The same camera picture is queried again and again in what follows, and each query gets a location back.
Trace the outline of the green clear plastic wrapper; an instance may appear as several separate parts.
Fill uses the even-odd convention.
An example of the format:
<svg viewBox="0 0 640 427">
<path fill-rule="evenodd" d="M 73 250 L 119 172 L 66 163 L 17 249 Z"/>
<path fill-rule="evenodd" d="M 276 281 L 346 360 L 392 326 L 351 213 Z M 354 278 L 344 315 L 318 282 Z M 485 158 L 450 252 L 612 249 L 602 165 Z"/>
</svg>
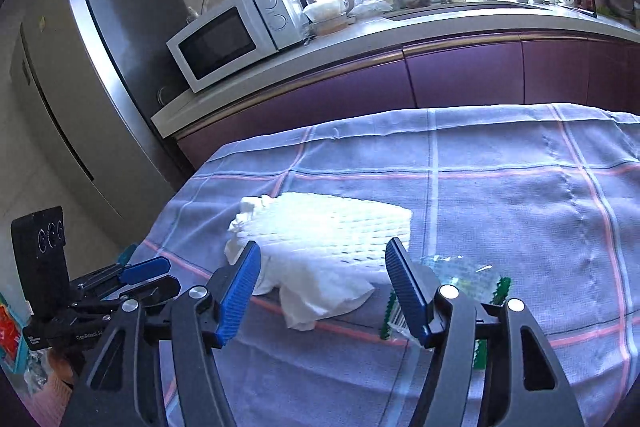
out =
<svg viewBox="0 0 640 427">
<path fill-rule="evenodd" d="M 421 261 L 421 265 L 426 265 L 435 273 L 440 285 L 447 286 L 445 293 L 449 296 L 454 295 L 452 288 L 455 287 L 459 294 L 463 293 L 479 303 L 489 303 L 493 306 L 502 306 L 509 297 L 512 280 L 499 274 L 491 263 L 475 262 L 460 255 L 434 255 Z M 380 329 L 380 338 L 390 340 L 396 337 L 416 340 L 410 333 L 395 291 L 391 291 Z"/>
</svg>

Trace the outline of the teal plastic trash bin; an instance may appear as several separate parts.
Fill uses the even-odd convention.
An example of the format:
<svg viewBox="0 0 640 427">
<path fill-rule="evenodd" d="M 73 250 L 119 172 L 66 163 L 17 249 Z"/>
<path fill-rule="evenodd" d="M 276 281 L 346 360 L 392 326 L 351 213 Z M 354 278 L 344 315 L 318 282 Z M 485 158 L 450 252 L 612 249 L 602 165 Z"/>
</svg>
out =
<svg viewBox="0 0 640 427">
<path fill-rule="evenodd" d="M 121 265 L 122 267 L 126 267 L 132 255 L 136 251 L 137 247 L 138 247 L 137 244 L 131 244 L 128 247 L 126 247 L 125 250 L 118 256 L 116 263 L 118 265 Z"/>
</svg>

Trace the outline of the purple kitchen base cabinets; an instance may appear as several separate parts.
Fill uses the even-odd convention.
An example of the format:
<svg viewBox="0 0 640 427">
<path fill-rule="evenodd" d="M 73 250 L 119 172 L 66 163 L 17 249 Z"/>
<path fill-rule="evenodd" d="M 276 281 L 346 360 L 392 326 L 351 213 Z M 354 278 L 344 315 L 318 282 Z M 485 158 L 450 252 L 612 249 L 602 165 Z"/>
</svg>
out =
<svg viewBox="0 0 640 427">
<path fill-rule="evenodd" d="M 629 41 L 537 35 L 407 48 L 402 57 L 253 98 L 177 140 L 193 167 L 224 144 L 322 122 L 406 108 L 575 103 L 639 110 L 639 47 Z"/>
</svg>

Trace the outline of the red packet on floor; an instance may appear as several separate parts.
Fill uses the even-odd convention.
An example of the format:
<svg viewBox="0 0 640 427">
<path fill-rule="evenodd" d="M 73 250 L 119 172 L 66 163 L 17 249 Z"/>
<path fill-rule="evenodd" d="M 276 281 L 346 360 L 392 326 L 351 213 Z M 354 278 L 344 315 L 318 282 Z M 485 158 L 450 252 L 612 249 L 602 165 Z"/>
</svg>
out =
<svg viewBox="0 0 640 427">
<path fill-rule="evenodd" d="M 23 335 L 23 321 L 4 297 L 0 303 L 0 352 L 2 366 L 12 374 L 23 374 L 29 347 Z"/>
</svg>

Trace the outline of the silver refrigerator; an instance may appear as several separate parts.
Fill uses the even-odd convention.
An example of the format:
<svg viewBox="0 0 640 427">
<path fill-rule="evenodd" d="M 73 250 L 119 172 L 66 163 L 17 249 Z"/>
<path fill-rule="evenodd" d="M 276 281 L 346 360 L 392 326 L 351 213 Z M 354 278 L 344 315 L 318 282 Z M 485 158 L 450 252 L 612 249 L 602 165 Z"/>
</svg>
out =
<svg viewBox="0 0 640 427">
<path fill-rule="evenodd" d="M 188 86 L 167 49 L 183 0 L 28 0 L 11 77 L 29 131 L 94 223 L 125 246 L 192 176 L 153 117 Z"/>
</svg>

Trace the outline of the white microwave oven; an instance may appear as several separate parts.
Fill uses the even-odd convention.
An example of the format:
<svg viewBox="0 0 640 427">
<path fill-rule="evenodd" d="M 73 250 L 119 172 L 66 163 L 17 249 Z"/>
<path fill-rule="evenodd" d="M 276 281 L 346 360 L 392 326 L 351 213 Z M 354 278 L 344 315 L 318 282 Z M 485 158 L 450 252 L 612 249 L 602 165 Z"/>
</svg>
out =
<svg viewBox="0 0 640 427">
<path fill-rule="evenodd" d="M 170 38 L 167 47 L 198 93 L 307 36 L 299 0 L 224 0 Z"/>
</svg>

